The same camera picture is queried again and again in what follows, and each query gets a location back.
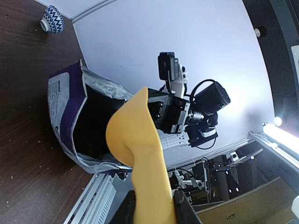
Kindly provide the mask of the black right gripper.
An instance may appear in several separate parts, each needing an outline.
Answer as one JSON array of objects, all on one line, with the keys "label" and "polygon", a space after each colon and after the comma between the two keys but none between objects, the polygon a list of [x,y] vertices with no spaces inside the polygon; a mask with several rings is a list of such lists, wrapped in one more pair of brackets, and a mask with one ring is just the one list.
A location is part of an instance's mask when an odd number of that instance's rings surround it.
[{"label": "black right gripper", "polygon": [[166,134],[181,133],[188,116],[190,102],[154,89],[148,89],[148,94],[148,109],[156,129]]}]

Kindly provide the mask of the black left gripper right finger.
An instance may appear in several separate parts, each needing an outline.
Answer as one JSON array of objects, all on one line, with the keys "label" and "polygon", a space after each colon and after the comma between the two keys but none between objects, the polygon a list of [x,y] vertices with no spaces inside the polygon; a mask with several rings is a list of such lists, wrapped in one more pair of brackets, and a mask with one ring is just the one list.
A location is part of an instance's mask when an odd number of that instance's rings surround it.
[{"label": "black left gripper right finger", "polygon": [[174,206],[178,224],[202,224],[183,191],[174,191]]}]

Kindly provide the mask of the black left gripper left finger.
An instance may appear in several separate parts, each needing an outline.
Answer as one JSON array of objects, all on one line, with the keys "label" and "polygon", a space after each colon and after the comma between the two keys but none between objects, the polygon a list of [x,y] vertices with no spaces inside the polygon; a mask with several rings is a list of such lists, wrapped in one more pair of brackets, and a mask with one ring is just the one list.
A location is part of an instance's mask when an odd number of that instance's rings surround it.
[{"label": "black left gripper left finger", "polygon": [[133,224],[136,206],[135,191],[127,193],[115,215],[111,219],[111,224]]}]

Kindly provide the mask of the yellow plastic scoop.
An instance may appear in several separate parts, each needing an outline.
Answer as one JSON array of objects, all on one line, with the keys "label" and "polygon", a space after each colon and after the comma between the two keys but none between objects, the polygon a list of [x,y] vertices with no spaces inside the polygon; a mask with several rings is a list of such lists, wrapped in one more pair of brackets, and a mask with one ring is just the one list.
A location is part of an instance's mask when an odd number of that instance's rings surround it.
[{"label": "yellow plastic scoop", "polygon": [[138,91],[111,117],[106,142],[111,154],[132,167],[135,224],[175,224],[176,214],[164,153],[148,109],[148,88]]}]

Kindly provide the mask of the purple pet food bag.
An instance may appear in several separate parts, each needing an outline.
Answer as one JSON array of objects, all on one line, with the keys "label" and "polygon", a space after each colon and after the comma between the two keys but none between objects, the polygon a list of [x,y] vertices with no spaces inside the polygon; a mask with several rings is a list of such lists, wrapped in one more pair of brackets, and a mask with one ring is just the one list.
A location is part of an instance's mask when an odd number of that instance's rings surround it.
[{"label": "purple pet food bag", "polygon": [[52,129],[63,152],[84,171],[130,173],[106,142],[112,115],[132,98],[122,85],[92,72],[79,60],[49,76],[48,108]]}]

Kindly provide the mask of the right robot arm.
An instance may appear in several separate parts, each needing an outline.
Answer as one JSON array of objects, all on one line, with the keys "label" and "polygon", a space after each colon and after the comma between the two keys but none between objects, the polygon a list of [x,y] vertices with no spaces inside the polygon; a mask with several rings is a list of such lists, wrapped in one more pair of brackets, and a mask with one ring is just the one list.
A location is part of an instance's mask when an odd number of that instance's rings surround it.
[{"label": "right robot arm", "polygon": [[200,82],[192,90],[189,99],[176,97],[154,89],[148,90],[148,109],[156,129],[170,134],[177,141],[168,141],[170,147],[186,144],[200,148],[218,137],[217,112],[231,100],[226,90],[215,80],[197,93]]}]

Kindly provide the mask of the bright light bar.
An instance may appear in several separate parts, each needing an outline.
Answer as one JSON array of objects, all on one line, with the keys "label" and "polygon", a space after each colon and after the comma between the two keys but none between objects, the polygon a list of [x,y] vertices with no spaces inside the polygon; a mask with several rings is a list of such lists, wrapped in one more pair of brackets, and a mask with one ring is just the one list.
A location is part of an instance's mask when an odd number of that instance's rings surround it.
[{"label": "bright light bar", "polygon": [[263,132],[265,135],[273,139],[275,142],[288,148],[295,154],[299,154],[299,139],[298,137],[279,128],[282,125],[280,117],[274,118],[274,123],[263,122]]}]

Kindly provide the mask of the blue white patterned bowl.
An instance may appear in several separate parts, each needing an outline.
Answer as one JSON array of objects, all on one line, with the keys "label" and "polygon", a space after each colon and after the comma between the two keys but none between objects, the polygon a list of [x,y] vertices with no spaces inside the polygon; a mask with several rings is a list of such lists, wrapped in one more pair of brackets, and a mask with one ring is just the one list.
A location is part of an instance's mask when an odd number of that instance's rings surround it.
[{"label": "blue white patterned bowl", "polygon": [[54,5],[48,6],[40,20],[40,26],[44,32],[59,34],[64,31],[64,20]]}]

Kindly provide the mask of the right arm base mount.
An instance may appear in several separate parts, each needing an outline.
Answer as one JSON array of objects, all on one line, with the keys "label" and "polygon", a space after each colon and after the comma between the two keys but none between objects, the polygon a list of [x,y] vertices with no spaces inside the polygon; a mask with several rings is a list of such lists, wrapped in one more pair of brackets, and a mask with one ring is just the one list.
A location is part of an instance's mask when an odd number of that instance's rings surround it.
[{"label": "right arm base mount", "polygon": [[172,149],[176,147],[186,147],[190,145],[189,136],[187,133],[170,134],[161,139],[163,150]]}]

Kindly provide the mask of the front aluminium rail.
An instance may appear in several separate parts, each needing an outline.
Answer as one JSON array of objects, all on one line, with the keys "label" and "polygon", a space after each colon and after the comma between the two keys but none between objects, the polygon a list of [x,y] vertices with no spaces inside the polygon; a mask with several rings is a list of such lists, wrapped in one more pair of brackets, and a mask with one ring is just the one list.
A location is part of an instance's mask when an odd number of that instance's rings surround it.
[{"label": "front aluminium rail", "polygon": [[94,174],[66,217],[65,224],[103,224],[116,195],[114,177]]}]

